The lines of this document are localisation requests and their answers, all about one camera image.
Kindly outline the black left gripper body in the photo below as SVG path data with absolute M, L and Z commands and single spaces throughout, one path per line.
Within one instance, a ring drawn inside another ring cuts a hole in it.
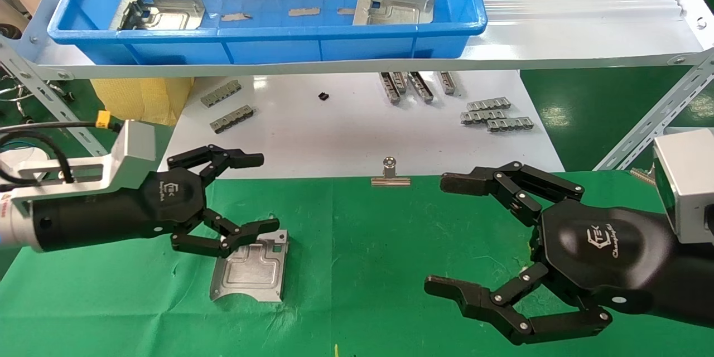
M 36 200 L 33 228 L 44 252 L 155 238 L 197 223 L 206 186 L 187 169 L 150 172 L 137 189 Z

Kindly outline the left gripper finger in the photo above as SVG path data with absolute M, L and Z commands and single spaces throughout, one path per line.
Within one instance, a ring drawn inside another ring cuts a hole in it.
M 219 237 L 192 235 L 192 230 L 201 224 L 219 234 Z M 175 251 L 225 259 L 240 247 L 255 243 L 261 234 L 275 232 L 279 227 L 278 218 L 236 225 L 214 210 L 204 209 L 196 217 L 175 227 L 171 235 L 171 246 Z
M 208 187 L 227 169 L 258 168 L 265 162 L 262 153 L 244 153 L 242 149 L 223 149 L 215 145 L 190 149 L 169 157 L 169 170 L 183 168 L 187 171 L 196 166 L 206 165 L 199 173 L 201 184 Z

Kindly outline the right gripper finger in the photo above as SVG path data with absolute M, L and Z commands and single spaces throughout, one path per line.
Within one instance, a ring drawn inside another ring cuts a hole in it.
M 477 283 L 430 275 L 424 290 L 428 295 L 455 301 L 464 318 L 491 324 L 515 346 L 597 336 L 611 324 L 612 317 L 603 308 L 580 297 L 576 297 L 578 311 L 533 318 L 516 311 L 515 305 L 535 291 L 549 273 L 546 265 L 536 263 L 495 291 Z
M 581 201 L 585 192 L 572 181 L 517 161 L 498 168 L 475 167 L 469 173 L 445 172 L 440 189 L 446 194 L 491 195 L 526 227 L 542 223 L 543 207 L 533 195 L 558 204 Z

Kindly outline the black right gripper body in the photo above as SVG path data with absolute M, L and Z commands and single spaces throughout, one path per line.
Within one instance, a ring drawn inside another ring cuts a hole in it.
M 543 284 L 570 306 L 712 327 L 712 244 L 683 244 L 663 213 L 564 200 L 543 210 Z

